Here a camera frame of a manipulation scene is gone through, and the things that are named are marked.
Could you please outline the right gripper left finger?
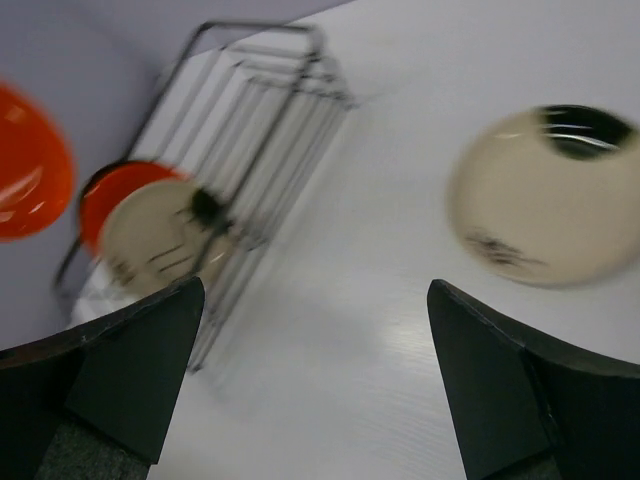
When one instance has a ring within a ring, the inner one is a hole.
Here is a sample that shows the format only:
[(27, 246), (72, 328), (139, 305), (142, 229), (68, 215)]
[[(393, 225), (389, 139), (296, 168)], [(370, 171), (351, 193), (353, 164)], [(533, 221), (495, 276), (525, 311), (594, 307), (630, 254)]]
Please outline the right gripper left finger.
[(144, 479), (204, 309), (201, 280), (1, 353), (4, 479)]

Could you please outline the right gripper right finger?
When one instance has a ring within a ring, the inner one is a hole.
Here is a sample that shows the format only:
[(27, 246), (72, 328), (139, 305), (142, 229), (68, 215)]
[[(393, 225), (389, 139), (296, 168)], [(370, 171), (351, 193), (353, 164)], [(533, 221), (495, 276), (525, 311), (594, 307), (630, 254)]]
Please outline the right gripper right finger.
[(444, 280), (430, 329), (469, 479), (636, 479), (639, 367), (559, 340)]

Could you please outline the cream plate with black patch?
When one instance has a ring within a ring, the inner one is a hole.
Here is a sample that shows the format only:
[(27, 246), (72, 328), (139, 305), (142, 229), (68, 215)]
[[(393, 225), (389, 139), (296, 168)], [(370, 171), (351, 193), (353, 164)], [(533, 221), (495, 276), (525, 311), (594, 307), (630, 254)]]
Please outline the cream plate with black patch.
[(639, 258), (639, 124), (571, 104), (508, 115), (458, 160), (447, 217), (474, 260), (518, 283), (617, 272)]

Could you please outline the orange plate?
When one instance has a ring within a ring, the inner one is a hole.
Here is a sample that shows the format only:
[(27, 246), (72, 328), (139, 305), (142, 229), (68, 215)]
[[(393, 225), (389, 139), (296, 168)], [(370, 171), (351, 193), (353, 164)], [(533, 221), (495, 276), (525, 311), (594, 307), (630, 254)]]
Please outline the orange plate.
[(98, 170), (85, 184), (78, 203), (79, 236), (94, 256), (109, 214), (130, 194), (161, 180), (187, 180), (181, 171), (148, 159), (118, 160)]
[(47, 112), (1, 83), (1, 241), (35, 235), (65, 212), (74, 190), (69, 145)]

